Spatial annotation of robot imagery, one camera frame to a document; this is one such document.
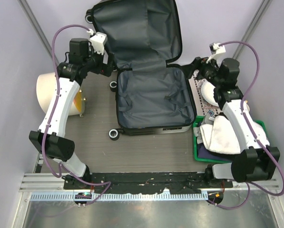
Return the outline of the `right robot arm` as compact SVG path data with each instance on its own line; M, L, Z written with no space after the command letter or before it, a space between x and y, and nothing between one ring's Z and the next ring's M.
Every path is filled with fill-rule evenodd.
M230 121L240 146L241 153L231 163L215 164L204 176L205 184L211 188L222 179L268 181L273 177L280 157L278 148L269 146L266 140L261 141L253 130L253 120L243 104L243 93L236 85L239 65L233 58L225 58L218 65L214 59L196 57L192 63L181 67L187 79L198 71L198 79L204 78L215 86L214 99Z

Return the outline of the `purple garment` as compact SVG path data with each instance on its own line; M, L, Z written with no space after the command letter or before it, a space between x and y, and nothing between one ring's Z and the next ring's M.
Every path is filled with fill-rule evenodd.
M211 159L217 161L228 161L228 159L218 153L210 152L207 150L203 143L197 145L196 148L197 158L201 159Z

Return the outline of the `white towel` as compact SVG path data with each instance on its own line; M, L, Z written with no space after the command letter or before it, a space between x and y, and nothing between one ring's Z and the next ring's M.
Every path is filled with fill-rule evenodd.
M203 143L205 148L218 154L240 154L240 146L236 134L229 120L223 116L216 116L211 134L211 142Z

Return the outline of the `black white astronaut suitcase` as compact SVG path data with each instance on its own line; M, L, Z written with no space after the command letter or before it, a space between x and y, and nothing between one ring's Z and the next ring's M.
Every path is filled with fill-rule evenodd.
M85 19L106 34L113 55L118 128L111 140L130 136L182 133L196 119L188 81L189 66L176 63L182 36L173 0L102 0L86 11Z

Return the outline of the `black garment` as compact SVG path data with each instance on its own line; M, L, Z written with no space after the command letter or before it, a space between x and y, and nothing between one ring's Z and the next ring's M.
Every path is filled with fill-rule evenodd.
M226 115L223 112L220 112L218 115L226 118Z

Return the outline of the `grey garment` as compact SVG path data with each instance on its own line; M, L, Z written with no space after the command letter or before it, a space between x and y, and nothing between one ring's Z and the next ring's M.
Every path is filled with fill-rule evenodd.
M197 124L197 127L193 127L193 133L196 137L197 144L210 143L211 134L214 125L215 115L207 113L203 120Z

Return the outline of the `white cylindrical bin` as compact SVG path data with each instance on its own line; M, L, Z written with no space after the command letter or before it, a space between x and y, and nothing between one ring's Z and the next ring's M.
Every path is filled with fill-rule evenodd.
M52 73L39 75L36 84L36 94L37 94L38 103L44 113L47 113L55 87L56 87L55 73L52 72ZM83 116L83 113L85 111L85 101L86 101L83 92L82 92L82 98L83 98L82 112L78 114L74 106L74 103L72 102L69 116L71 115Z

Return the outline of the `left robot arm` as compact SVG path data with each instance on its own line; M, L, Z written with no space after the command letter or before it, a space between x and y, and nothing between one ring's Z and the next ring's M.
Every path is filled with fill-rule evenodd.
M106 41L103 34L70 40L68 59L59 63L54 72L55 88L45 118L38 130L29 133L29 140L44 161L57 162L60 169L75 177L75 185L82 190L91 183L89 168L75 154L75 143L65 138L65 130L71 105L87 74L112 73L113 56L108 56L108 63L103 62Z

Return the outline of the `orange swing lid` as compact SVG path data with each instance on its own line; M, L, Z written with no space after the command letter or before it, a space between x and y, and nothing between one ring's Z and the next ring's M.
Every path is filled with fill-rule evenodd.
M74 100L73 100L74 106L77 110L77 113L80 114L82 112L82 106L83 106L83 98L82 98L82 90L79 89L76 93Z

